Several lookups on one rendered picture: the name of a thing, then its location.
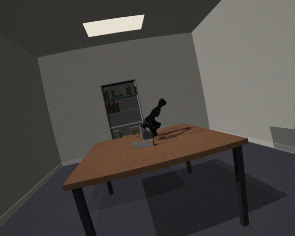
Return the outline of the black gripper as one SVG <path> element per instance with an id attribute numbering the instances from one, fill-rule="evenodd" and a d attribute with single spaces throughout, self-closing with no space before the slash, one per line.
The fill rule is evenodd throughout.
<path id="1" fill-rule="evenodd" d="M 158 128 L 160 128 L 160 126 L 159 125 L 156 125 L 155 122 L 156 122 L 156 120 L 150 120 L 149 121 L 150 125 L 147 126 L 147 128 L 149 128 L 150 131 L 154 133 L 154 135 L 156 135 L 156 130 Z"/>

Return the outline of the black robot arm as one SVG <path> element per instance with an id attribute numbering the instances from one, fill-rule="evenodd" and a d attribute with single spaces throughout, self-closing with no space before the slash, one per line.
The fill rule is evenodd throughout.
<path id="1" fill-rule="evenodd" d="M 150 113 L 150 115 L 148 117 L 145 118 L 144 123 L 141 125 L 141 127 L 143 127 L 144 129 L 147 127 L 147 125 L 150 125 L 149 121 L 150 120 L 155 120 L 155 117 L 158 117 L 161 111 L 161 107 L 164 106 L 166 104 L 166 101 L 164 99 L 160 99 L 158 102 L 158 106 L 155 107 L 152 112 Z M 161 125 L 160 122 L 155 122 L 156 125 Z"/>

